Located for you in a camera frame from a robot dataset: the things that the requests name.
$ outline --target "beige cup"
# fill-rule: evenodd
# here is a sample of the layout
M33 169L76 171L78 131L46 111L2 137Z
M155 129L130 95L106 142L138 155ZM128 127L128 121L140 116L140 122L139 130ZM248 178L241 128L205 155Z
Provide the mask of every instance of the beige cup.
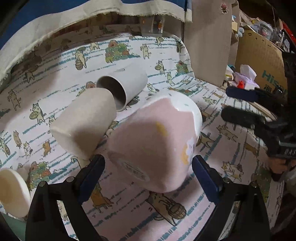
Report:
M0 202L6 212L17 218L29 213L31 197L26 182L10 168L0 170Z
M115 118L116 107L111 92L90 88L68 105L50 125L50 131L62 148L88 160Z
M146 71L132 63L108 75L99 78L96 86L108 89L115 100L116 110L123 110L126 105L147 85Z

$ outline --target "cartoon cat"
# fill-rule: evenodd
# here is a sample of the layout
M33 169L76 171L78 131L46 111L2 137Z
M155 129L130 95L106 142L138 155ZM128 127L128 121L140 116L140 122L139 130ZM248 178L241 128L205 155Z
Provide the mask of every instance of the cartoon cat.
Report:
M186 90L186 89L174 89L174 88L172 88L172 87L169 87L168 88L169 90L174 90L174 91L178 91L178 92L180 92L180 93L182 93L182 94L184 94L184 95L187 95L187 96L190 96L190 95L192 95L194 92L196 92L196 90L195 91L191 91L191 90Z
M93 51L96 49L100 49L100 46L98 43L90 43L89 49L90 49L90 51Z
M48 118L48 125L50 127L50 125L55 121L55 117L54 115L52 115L51 117Z
M140 47L140 50L142 50L143 52L143 58L145 59L146 57L149 58L149 55L151 54L149 51L148 51L148 46L147 44L142 44L142 46Z
M209 134L206 135L205 133L201 132L200 137L196 143L196 146L200 145L200 143L204 144L207 148L210 148L209 143L214 143L212 139L209 138Z
M220 88L220 87L217 87L217 90L219 90L219 91L222 91L222 92L224 92L224 93L225 93L225 90L224 90L224 89L222 89L222 88Z
M2 151L5 153L6 157L10 155L10 149L6 145L3 138L0 138L0 146L2 147Z
M52 148L50 147L49 141L44 142L42 147L44 148L43 157L46 157L48 153L51 153Z
M230 164L229 162L224 162L223 161L223 166L221 167L224 172L230 176L233 177L234 180L237 179L240 182L242 181L241 175L243 175L243 171L242 171L242 165L241 164Z
M219 99L223 99L223 95L218 95L216 92L213 93L214 96L217 96Z
M30 83L30 79L35 80L33 73L25 72L25 77L23 78L23 80L27 80L27 82Z
M134 98L133 98L133 99L127 104L127 106L128 106L128 107L131 107L132 105L138 103L139 100L140 100L140 98L139 98L139 96L137 95L137 96L135 96L135 97L134 97Z
M75 52L75 58L76 58L76 63L75 63L75 67L77 70L82 70L83 67L86 68L86 61L88 60L88 57L84 57L83 51L85 51L86 48L85 47L80 47L76 50Z
M187 85L190 84L191 80L181 80L181 82Z
M164 41L164 39L162 37L155 37L156 38L156 43L157 43L157 46L161 46L161 42Z
M248 144L248 143L245 142L245 143L244 143L244 148L245 148L246 150L252 152L253 155L254 155L255 157L258 157L258 153L257 153L257 150L256 150L255 147L253 147L253 146L251 146L250 144Z
M80 90L80 91L78 91L78 93L77 93L77 95L76 95L76 96L80 96L80 95L81 95L81 93L83 93L85 90L86 90L86 87L85 87L85 86L82 86L82 87L81 87L81 90Z
M27 80L28 83L30 83L30 79L35 80L33 72L36 71L38 69L38 65L34 65L31 68L29 68L26 72L25 72L25 77L23 78L23 80Z
M91 199L93 201L93 207L95 207L99 213L101 213L101 208L108 209L108 207L112 207L113 202L111 202L108 198L104 197L101 193L101 187L97 183L94 190L91 193Z
M92 81L86 82L86 88L91 89L91 88L96 88L96 84Z
M105 135L104 135L103 141L98 145L98 147L99 147L103 142L106 143L107 138L110 137L111 133L114 131L114 127L117 126L118 123L119 123L119 122L116 121L116 120L112 121L112 123L110 124L108 130L106 131L106 133L105 133Z
M236 142L235 138L237 138L236 135L232 134L229 130L227 130L227 126L223 125L219 125L218 127L216 127L217 130L219 131L220 134L226 136L228 138L228 140L233 140Z
M201 114L202 114L202 121L205 122L207 120L207 118L211 118L212 115L206 113L204 110L200 110Z
M13 132L13 139L14 139L17 147L20 149L22 146L22 141L20 140L19 133L17 131Z
M204 90L208 90L208 91L209 91L209 88L206 87L205 85L197 84L196 86L197 86L198 88L202 88L202 89L204 89Z
M157 92L159 92L159 89L156 89L156 88L153 87L153 85L150 84L150 83L147 84L147 87L148 87L148 90L149 90L150 92L153 92L153 93L157 93Z
M65 51L65 50L68 50L69 49L69 46L68 44L71 43L72 41L69 40L69 39L63 39L61 41L61 51Z
M46 114L43 114L42 110L40 109L39 107L39 104L36 103L36 104L33 104L33 108L32 108L32 113L30 114L30 119L33 120L33 119L37 119L37 123L38 125L41 125L41 122L45 122L44 120L44 116Z
M259 137L255 135L253 130L247 129L247 133L249 133L256 141L259 140Z
M164 68L162 61L158 61L157 65L155 66L155 69L159 70L160 75L165 74L166 69Z
M99 29L103 31L103 34L111 34L112 33L105 26L99 26Z
M17 110L17 106L20 108L20 101L22 98L17 98L15 92L13 90L8 92L7 100L13 104L13 108Z
M178 40L176 40L176 46L177 46L177 48L176 48L177 53L181 53L183 46L181 45L181 43Z
M268 168L263 167L263 164L259 166L251 175L251 181L257 182L258 186L260 187L260 191L262 193L262 197L265 203L267 202L269 196L271 180L271 172Z
M172 75L171 75L171 73L170 72L168 72L168 74L167 74L167 83L169 83L171 86L174 86L175 85L175 83L172 81Z
M59 213L61 214L63 221L69 221L64 203L62 201L57 200L57 205L59 207Z
M171 225L176 226L174 219L183 219L186 215L186 209L183 205L167 198L163 193L149 192L146 201L160 214L154 217L154 220L165 219Z
M207 97L203 97L203 99L205 100L205 102L207 102L208 104L216 104L217 101L213 100L211 98L207 98Z
M25 150L26 158L27 158L28 156L31 156L31 153L32 153L33 149L30 147L30 145L29 145L28 142L25 142L25 143L24 143L24 150Z
M53 123L55 121L55 117L54 115L52 115L51 117L48 118L48 125L50 126L51 123Z

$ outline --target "bed sheet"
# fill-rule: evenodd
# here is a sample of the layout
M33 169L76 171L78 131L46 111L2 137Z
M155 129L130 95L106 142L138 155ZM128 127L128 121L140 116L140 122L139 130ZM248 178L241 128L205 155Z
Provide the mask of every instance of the bed sheet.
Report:
M192 98L205 118L195 153L222 177L236 183L258 182L266 203L270 226L275 223L283 183L271 179L262 140L245 128L225 123L225 105L259 110L245 101L229 98L225 91L194 78L189 54L176 37L135 36L139 26L108 26L82 29L45 42L15 67L12 83L0 94L0 166L29 171L28 188L33 196L38 183L64 181L75 176L87 161L62 149L50 124L97 79L128 64L140 63L148 75L147 87L112 122L112 131L148 98L167 88ZM176 191L157 194L126 182L106 155L105 135L96 153L106 158L106 168L83 208L106 240L193 240L214 209L192 169ZM76 238L63 203L61 217L70 237ZM238 203L221 234L231 227Z

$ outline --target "tissue box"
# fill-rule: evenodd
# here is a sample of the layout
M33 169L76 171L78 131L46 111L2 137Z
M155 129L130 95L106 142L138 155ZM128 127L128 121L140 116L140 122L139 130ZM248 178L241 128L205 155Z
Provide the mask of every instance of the tissue box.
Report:
M259 85L257 85L254 81L249 79L247 76L240 74L238 72L233 73L234 80L238 84L240 81L244 83L244 89L245 90L253 90L255 88L259 88Z

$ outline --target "white ceramic mug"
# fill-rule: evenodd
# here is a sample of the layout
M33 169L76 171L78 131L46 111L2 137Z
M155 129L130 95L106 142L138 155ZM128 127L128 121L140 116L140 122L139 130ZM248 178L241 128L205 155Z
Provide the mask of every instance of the white ceramic mug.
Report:
M50 124L50 131L62 148L88 160L115 118L116 106L111 92L90 88Z
M137 63L132 63L98 79L99 88L109 90L115 100L116 110L123 110L126 105L147 85L146 71Z
M6 212L17 218L29 213L31 197L27 184L10 168L0 170L0 202Z
M170 192L186 178L201 127L193 100L162 90L112 132L108 157L139 186Z

